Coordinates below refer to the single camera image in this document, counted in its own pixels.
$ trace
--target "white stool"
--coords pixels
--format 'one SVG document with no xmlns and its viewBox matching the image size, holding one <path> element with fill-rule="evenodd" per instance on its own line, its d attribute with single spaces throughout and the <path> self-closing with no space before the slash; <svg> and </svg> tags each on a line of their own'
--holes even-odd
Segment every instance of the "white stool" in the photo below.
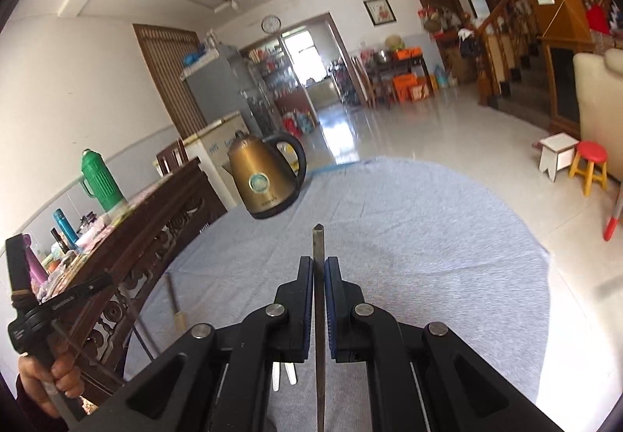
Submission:
<svg viewBox="0 0 623 432">
<path fill-rule="evenodd" d="M 559 133 L 543 138 L 539 143 L 543 145 L 539 171 L 547 171 L 549 180 L 554 182 L 556 172 L 571 165 L 578 140 L 566 133 Z"/>
</svg>

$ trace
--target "wall clock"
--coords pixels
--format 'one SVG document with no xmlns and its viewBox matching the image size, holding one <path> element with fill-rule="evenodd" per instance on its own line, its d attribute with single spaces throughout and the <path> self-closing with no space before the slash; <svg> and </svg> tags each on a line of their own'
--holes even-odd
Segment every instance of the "wall clock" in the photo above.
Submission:
<svg viewBox="0 0 623 432">
<path fill-rule="evenodd" d="M 272 35 L 281 29 L 281 20 L 277 16 L 266 16 L 262 19 L 262 30 Z"/>
</svg>

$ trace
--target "gray tablecloth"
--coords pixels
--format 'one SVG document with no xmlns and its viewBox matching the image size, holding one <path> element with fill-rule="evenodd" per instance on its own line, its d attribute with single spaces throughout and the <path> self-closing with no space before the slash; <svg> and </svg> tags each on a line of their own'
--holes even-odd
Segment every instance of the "gray tablecloth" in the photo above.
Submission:
<svg viewBox="0 0 623 432">
<path fill-rule="evenodd" d="M 533 402 L 547 341 L 549 257 L 524 223 L 489 190 L 430 162 L 379 158 L 317 173 L 298 201 L 267 220 L 243 206 L 199 235 L 171 264 L 189 325 L 219 328 L 270 303 L 312 255 L 312 227 L 325 226 L 326 255 L 345 280 L 397 320 L 447 323 Z M 161 348 L 176 338 L 163 282 L 142 312 Z M 300 382 L 271 393 L 280 432 L 316 424 L 313 342 Z M 148 362 L 130 342 L 126 375 Z M 363 364 L 328 361 L 326 429 L 371 429 Z"/>
</svg>

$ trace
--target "gold kettle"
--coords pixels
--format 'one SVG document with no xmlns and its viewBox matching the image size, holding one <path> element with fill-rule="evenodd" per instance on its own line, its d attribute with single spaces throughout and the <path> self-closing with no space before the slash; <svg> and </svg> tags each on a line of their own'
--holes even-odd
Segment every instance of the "gold kettle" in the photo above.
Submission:
<svg viewBox="0 0 623 432">
<path fill-rule="evenodd" d="M 277 144 L 290 144 L 297 154 L 295 174 Z M 227 151 L 230 172 L 247 211 L 256 219 L 265 219 L 284 211 L 298 198 L 307 160 L 301 142 L 286 133 L 259 139 L 236 131 L 236 139 Z"/>
</svg>

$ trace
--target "carved wooden panel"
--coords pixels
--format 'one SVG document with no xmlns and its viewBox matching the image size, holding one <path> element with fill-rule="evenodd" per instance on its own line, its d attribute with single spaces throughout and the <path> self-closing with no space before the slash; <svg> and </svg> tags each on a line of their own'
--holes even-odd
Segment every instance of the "carved wooden panel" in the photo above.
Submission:
<svg viewBox="0 0 623 432">
<path fill-rule="evenodd" d="M 194 159 L 152 192 L 96 248 L 73 284 L 107 270 L 116 286 L 124 284 L 133 309 L 140 311 L 171 261 L 206 226 L 226 213 L 225 207 Z M 63 317 L 73 340 L 108 369 L 123 375 L 125 350 L 132 331 L 132 311 L 120 303 L 113 287 L 81 309 Z M 86 382 L 85 398 L 101 404 L 119 384 L 79 357 Z"/>
</svg>

